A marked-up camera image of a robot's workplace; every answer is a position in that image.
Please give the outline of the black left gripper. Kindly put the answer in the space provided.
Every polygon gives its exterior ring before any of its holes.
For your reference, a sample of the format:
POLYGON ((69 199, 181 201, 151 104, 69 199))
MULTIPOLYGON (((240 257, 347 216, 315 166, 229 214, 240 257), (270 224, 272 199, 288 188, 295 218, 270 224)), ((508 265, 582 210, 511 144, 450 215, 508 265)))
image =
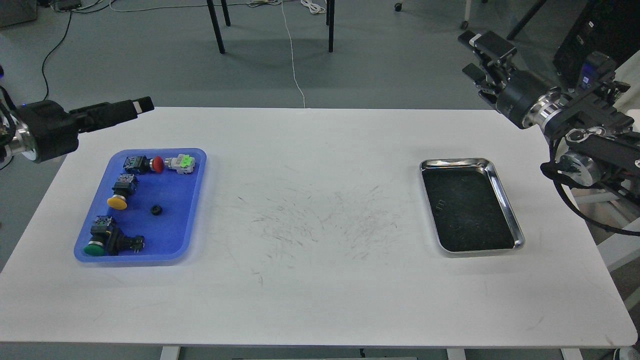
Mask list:
POLYGON ((20 105, 13 110, 13 155, 22 154, 34 163, 52 160, 76 151, 80 133, 110 128, 153 110, 150 96, 103 102, 70 112, 52 100, 20 105))

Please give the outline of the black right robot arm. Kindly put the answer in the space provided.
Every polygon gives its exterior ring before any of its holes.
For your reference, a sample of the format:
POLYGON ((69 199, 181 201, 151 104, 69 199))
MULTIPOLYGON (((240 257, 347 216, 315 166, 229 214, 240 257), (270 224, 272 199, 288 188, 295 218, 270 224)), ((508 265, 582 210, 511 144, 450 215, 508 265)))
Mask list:
POLYGON ((574 92, 566 93, 539 75, 516 68, 512 61, 516 47, 491 30, 465 30, 457 39, 479 61, 462 69, 478 95, 517 128, 540 128, 550 153, 540 169, 553 181, 567 207, 602 230, 637 237, 638 231, 586 216, 564 190, 604 190, 639 205, 639 191, 624 186, 625 182, 639 182, 639 133, 633 129, 634 119, 615 108, 630 86, 615 80, 614 59, 592 52, 581 68, 574 92))

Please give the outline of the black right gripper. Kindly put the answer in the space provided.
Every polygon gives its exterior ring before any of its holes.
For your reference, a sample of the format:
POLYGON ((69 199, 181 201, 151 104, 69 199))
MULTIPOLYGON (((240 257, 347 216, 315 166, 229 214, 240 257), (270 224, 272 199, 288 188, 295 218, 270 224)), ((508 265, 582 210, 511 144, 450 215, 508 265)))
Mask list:
POLYGON ((517 128, 538 125, 544 129, 562 112, 560 87, 530 71, 515 70, 513 57, 518 50, 507 39, 491 30, 466 30, 458 36, 458 42, 479 61, 467 64, 462 73, 473 82, 478 96, 517 128), (506 81, 504 88, 500 81, 506 81))

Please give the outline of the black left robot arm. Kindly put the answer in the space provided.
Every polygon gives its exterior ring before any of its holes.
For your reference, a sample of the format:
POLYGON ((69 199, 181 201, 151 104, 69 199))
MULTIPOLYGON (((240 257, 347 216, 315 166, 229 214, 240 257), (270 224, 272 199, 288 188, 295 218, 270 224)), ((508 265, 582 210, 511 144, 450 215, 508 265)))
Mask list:
POLYGON ((1 89, 1 166, 16 155, 42 163, 74 152, 79 134, 96 132, 136 119, 154 110, 150 96, 102 102, 66 111, 52 100, 15 105, 1 89))

